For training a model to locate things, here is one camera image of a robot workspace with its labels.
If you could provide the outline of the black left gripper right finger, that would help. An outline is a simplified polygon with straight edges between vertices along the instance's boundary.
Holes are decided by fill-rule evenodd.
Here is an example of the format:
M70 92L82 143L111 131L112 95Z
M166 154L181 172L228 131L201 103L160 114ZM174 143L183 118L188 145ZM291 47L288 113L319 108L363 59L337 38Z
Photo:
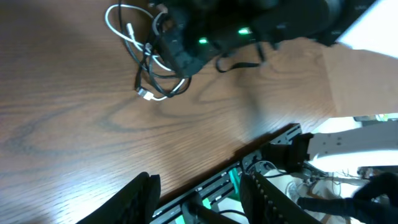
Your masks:
M320 223L258 172L241 176L239 198L250 224Z

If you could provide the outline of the black aluminium mounting rail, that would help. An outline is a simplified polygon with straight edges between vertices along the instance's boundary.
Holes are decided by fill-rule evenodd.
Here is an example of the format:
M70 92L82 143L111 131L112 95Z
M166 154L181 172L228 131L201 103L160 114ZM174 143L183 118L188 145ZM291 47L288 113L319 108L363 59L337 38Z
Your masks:
M159 207L152 216L153 223L232 223L218 210L218 204L230 195L239 197L241 176L258 172L268 181L270 170L278 176L315 180L326 174L309 163L309 143L314 136L303 134L295 124L276 138L261 144L209 179L197 184Z

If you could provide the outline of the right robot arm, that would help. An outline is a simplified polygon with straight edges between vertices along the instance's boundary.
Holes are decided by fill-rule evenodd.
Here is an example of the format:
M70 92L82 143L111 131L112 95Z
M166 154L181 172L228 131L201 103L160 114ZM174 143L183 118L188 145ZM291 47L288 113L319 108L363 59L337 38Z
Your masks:
M162 0L174 26L160 31L155 49L179 78L250 44L276 45L299 37L324 46L337 40L375 0Z

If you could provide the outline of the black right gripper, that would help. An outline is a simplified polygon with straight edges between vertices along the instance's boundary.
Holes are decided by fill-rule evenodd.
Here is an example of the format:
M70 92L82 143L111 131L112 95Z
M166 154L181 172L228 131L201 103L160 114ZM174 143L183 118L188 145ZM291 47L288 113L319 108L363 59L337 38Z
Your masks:
M165 22L160 22L161 57L178 76L197 74L218 55L217 1L151 1Z

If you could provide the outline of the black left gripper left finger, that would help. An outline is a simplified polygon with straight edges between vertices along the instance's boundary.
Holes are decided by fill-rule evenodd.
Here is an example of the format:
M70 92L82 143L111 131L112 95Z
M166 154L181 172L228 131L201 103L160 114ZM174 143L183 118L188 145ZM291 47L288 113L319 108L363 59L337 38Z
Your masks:
M79 224L150 223L160 200L159 175L141 172Z

